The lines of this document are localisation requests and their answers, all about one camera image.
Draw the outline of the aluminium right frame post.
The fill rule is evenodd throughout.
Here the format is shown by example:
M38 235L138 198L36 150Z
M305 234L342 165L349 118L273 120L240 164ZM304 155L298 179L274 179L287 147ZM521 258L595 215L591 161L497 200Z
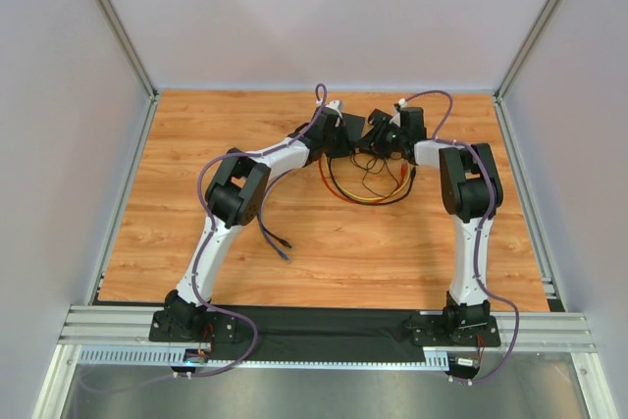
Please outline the aluminium right frame post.
M494 93L494 99L496 101L503 100L516 83L526 62L540 42L562 1L563 0L546 0L544 2L539 14L531 24L521 46Z

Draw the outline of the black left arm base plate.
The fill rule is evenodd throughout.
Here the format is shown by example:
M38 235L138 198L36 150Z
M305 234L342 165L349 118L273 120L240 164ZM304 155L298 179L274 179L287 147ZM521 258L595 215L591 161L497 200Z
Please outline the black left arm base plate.
M164 309L154 313L148 339L153 342L232 343L236 328L237 319L203 306L181 312Z

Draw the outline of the aluminium left frame post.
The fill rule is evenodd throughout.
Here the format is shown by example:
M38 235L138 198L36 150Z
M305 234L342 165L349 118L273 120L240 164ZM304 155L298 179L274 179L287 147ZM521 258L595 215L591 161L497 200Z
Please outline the aluminium left frame post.
M158 89L154 85L153 80L137 53L136 48L132 44L131 37L129 36L127 29L124 27L122 19L119 16L114 3L112 0L95 0L95 2L104 16L109 29L112 31L119 46L122 48L122 51L144 92L150 100L153 100L158 95Z

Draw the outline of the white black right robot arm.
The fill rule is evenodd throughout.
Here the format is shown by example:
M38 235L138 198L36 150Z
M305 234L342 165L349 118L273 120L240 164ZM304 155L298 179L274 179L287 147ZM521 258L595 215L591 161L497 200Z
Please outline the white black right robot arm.
M443 206L454 227L454 272L443 309L450 333L485 327L491 317L486 287L489 236L503 190L491 147L427 137L424 110L379 109L367 119L366 145L381 154L398 154L408 163L437 169Z

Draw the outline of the aluminium frame post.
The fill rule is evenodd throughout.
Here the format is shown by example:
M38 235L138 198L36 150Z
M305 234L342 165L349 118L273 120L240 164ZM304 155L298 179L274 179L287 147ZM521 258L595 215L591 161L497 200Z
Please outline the aluminium frame post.
M526 62L540 42L562 1L563 0L546 0L544 2L539 14L531 24L521 46L494 93L494 99L496 101L503 100L516 83Z
M136 48L132 44L131 37L129 36L127 29L124 27L122 19L119 16L114 3L112 0L95 0L95 2L104 16L109 29L112 31L119 46L122 48L122 51L144 92L150 100L153 100L158 95L158 89L154 85L153 80L137 53Z

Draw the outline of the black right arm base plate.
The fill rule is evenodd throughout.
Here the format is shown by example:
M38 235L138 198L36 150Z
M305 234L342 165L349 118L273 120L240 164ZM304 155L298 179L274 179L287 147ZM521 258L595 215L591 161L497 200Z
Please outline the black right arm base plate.
M401 327L410 332L416 346L501 346L497 319L492 315L486 324L454 327L442 312L424 314L415 311L401 323Z

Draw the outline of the black network switch box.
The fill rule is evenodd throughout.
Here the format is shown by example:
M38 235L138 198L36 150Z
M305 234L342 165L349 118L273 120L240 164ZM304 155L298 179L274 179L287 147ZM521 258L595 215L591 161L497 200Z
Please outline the black network switch box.
M348 141L358 142L364 133L366 119L363 116L345 113L342 115L342 120Z

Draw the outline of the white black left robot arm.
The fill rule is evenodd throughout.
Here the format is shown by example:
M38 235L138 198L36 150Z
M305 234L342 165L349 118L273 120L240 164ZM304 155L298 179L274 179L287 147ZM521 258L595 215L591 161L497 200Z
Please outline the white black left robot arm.
M344 128L342 108L339 100L321 102L309 123L280 142L256 151L233 148L202 168L196 183L205 212L202 234L183 278L153 316L151 340L201 339L219 271L235 238L262 209L269 180L330 151Z

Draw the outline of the black cloth strip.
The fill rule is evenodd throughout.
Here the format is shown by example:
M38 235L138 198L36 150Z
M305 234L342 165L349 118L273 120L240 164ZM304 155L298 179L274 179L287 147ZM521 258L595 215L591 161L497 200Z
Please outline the black cloth strip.
M258 342L251 361L419 362L423 349L397 309L234 306L251 319Z

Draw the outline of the black power adapter with cord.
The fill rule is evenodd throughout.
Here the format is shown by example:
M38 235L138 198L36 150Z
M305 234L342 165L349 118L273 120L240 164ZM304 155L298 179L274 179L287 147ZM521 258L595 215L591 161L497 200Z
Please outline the black power adapter with cord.
M399 175L397 176L389 167L390 158L386 159L377 157L368 150L366 152L356 150L349 156L349 159L354 167L363 172L360 183L369 193L368 196L364 196L353 194L348 191L347 193L350 197L357 201L384 204L385 202L393 201L395 198L400 198L400 195L409 184L408 166L405 163L401 164ZM367 179L369 177L377 176L381 172L385 172L392 180L394 189L391 191L379 191L368 185Z

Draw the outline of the aluminium front frame rail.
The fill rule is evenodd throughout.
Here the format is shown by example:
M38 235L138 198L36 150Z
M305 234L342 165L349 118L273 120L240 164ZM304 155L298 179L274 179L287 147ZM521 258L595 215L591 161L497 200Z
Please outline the aluminium front frame rail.
M73 305L64 321L59 344L147 345L156 306ZM516 339L517 352L597 351L585 315L573 312L497 312L501 345Z

